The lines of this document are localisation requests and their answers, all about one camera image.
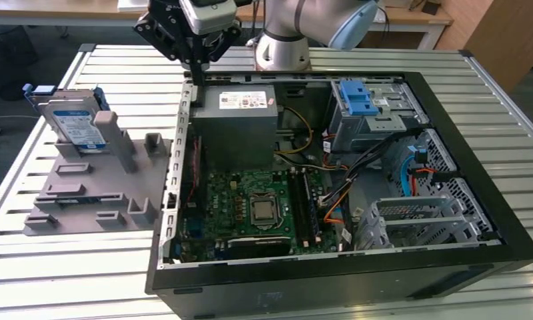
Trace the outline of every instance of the circuit board components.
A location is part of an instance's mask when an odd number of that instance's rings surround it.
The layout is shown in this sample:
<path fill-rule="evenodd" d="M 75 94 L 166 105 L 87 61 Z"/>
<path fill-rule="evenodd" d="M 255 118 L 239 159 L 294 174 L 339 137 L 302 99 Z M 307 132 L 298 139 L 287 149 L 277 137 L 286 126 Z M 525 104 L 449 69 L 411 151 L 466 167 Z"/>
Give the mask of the circuit board components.
<path fill-rule="evenodd" d="M 299 179 L 298 189 L 289 178 Z M 315 170 L 210 173 L 205 213 L 182 220 L 185 262 L 331 252 L 334 235 L 319 232 L 315 216 L 313 197 L 321 189 Z M 302 204 L 291 200 L 295 191 Z M 313 236 L 307 245 L 297 237 L 302 233 Z"/>

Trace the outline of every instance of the chip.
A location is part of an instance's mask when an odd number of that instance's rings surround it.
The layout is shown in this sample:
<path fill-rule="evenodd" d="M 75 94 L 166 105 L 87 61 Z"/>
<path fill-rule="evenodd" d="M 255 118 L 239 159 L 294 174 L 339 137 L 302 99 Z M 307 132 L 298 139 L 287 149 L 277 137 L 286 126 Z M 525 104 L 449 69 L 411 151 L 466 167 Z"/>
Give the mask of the chip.
<path fill-rule="evenodd" d="M 278 224 L 278 200 L 274 192 L 254 192 L 249 197 L 250 224 L 266 230 Z"/>
<path fill-rule="evenodd" d="M 274 219 L 273 202 L 258 201 L 253 203 L 254 211 L 253 215 L 255 220 Z"/>

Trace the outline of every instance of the sticker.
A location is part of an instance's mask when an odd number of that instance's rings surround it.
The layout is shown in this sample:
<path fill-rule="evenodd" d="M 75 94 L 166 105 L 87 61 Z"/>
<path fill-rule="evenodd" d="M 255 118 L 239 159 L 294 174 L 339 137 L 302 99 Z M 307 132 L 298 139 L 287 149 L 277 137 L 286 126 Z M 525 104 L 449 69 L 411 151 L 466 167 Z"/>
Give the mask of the sticker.
<path fill-rule="evenodd" d="M 331 152 L 331 142 L 323 141 L 321 145 L 323 147 L 323 152 L 330 153 Z"/>
<path fill-rule="evenodd" d="M 389 102 L 386 99 L 374 99 L 373 102 L 375 105 L 389 105 Z"/>
<path fill-rule="evenodd" d="M 351 234 L 345 230 L 345 228 L 341 229 L 341 238 L 346 240 L 347 243 L 351 243 Z"/>
<path fill-rule="evenodd" d="M 57 124 L 70 142 L 82 149 L 101 149 L 106 142 L 95 126 L 93 116 L 87 111 L 53 111 Z"/>
<path fill-rule="evenodd" d="M 266 92 L 234 91 L 219 94 L 219 109 L 255 109 L 266 108 Z"/>

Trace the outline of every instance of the blue latch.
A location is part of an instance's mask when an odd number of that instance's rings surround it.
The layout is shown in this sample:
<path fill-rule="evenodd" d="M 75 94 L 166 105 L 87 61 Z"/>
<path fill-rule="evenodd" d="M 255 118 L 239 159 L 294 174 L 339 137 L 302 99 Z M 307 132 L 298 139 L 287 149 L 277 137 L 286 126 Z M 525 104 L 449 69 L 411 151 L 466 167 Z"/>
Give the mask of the blue latch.
<path fill-rule="evenodd" d="M 371 93 L 359 80 L 341 80 L 339 86 L 350 115 L 377 115 L 379 113 L 371 102 Z"/>
<path fill-rule="evenodd" d="M 34 90 L 33 90 L 31 84 L 26 83 L 23 85 L 23 88 L 22 88 L 23 97 L 29 101 L 29 103 L 31 104 L 33 110 L 35 110 L 38 112 L 37 103 L 31 100 L 31 96 L 34 96 L 34 95 L 53 95 L 55 89 L 57 89 L 57 87 L 54 85 L 38 85 Z"/>

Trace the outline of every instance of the white table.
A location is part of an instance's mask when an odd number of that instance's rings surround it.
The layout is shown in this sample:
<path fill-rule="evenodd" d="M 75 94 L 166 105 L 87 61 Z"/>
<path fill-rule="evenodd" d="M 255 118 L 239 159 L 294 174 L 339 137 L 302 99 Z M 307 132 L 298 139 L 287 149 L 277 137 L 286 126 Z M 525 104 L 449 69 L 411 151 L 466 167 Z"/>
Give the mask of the white table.
<path fill-rule="evenodd" d="M 533 238 L 533 126 L 474 59 L 453 51 L 313 49 L 310 55 L 315 70 L 423 74 Z M 250 51 L 231 48 L 211 69 L 250 70 Z M 61 87 L 98 83 L 131 138 L 159 132 L 171 139 L 182 72 L 149 46 L 98 45 L 93 52 L 77 54 Z M 41 118 L 0 186 L 0 319 L 175 319 L 158 298 L 143 294 L 150 231 L 21 234 L 57 155 L 54 137 Z M 533 319 L 533 264 L 442 299 L 283 315 L 290 319 L 369 315 L 390 320 Z"/>

